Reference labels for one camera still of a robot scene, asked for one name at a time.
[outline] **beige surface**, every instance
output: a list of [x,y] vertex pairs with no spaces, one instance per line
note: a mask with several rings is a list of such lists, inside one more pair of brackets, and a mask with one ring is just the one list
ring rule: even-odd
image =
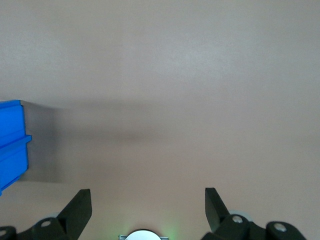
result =
[[319,23],[319,1],[1,1],[0,99],[33,141],[0,225],[90,188],[82,240],[199,240],[216,187],[320,239]]

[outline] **blue plastic bin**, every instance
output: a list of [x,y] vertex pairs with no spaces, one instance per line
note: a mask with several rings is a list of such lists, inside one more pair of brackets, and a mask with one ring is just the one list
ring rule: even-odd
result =
[[0,196],[28,169],[24,109],[20,100],[0,102]]

